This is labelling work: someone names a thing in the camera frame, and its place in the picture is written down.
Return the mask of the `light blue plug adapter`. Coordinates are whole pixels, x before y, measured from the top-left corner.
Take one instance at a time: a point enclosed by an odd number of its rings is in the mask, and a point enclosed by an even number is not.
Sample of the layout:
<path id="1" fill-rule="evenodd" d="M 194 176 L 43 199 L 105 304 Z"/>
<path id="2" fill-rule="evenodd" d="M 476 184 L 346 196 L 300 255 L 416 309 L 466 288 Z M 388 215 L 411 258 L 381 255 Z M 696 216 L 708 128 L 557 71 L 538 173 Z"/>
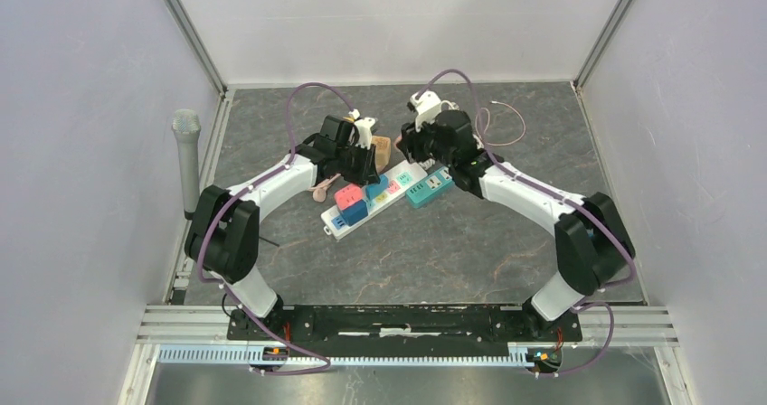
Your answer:
<path id="1" fill-rule="evenodd" d="M 373 200 L 381 193 L 384 193 L 389 185 L 389 179 L 385 174 L 379 176 L 379 182 L 375 184 L 368 184 L 365 186 L 365 197 L 368 200 Z"/>

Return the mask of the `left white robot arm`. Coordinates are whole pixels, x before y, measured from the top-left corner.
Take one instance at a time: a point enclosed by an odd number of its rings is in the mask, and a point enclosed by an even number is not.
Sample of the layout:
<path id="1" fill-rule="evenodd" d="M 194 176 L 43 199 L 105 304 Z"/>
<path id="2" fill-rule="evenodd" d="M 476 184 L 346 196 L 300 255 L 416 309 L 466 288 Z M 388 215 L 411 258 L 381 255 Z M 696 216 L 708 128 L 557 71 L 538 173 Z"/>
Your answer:
<path id="1" fill-rule="evenodd" d="M 199 197 L 184 245 L 202 281 L 220 283 L 251 313 L 249 326 L 262 339 L 277 337 L 284 315 L 278 294 L 256 261 L 261 222 L 292 197 L 336 174 L 356 185 L 377 184 L 375 118 L 325 117 L 320 130 L 280 162 L 247 182 L 210 185 Z"/>

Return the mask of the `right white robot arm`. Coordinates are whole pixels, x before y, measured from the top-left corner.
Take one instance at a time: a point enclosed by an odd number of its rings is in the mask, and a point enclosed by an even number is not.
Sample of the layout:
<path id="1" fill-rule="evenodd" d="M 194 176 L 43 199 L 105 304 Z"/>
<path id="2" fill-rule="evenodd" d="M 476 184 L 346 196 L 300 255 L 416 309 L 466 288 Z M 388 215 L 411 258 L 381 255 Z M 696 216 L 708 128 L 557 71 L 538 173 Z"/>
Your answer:
<path id="1" fill-rule="evenodd" d="M 544 340 L 559 318 L 597 290 L 636 274 L 636 252 L 614 201 L 605 193 L 568 193 L 524 174 L 480 145 L 469 116 L 442 110 L 431 121 L 402 125 L 398 149 L 411 162 L 433 159 L 454 184 L 478 198 L 506 206 L 554 237 L 556 273 L 524 303 L 525 333 Z"/>

